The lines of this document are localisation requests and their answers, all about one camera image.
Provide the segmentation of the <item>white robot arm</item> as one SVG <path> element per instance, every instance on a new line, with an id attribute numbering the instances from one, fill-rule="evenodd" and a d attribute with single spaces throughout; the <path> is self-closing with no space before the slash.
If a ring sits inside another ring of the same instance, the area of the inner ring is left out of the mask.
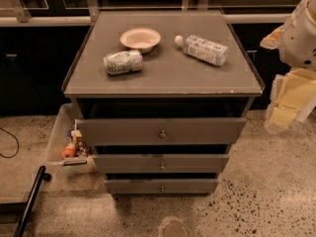
<path id="1" fill-rule="evenodd" d="M 276 134 L 304 122 L 316 107 L 316 0 L 301 0 L 260 46 L 277 49 L 290 66 L 285 75 L 276 75 L 266 112 L 265 129 Z"/>

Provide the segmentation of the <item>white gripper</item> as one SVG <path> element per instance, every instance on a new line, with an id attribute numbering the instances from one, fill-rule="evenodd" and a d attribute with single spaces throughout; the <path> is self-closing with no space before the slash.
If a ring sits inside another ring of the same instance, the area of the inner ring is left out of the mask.
<path id="1" fill-rule="evenodd" d="M 277 49 L 282 26 L 273 30 L 260 42 L 260 47 Z M 305 121 L 316 107 L 316 72 L 292 68 L 275 80 L 272 105 L 266 111 L 264 128 L 270 134 L 287 130 L 295 121 Z"/>

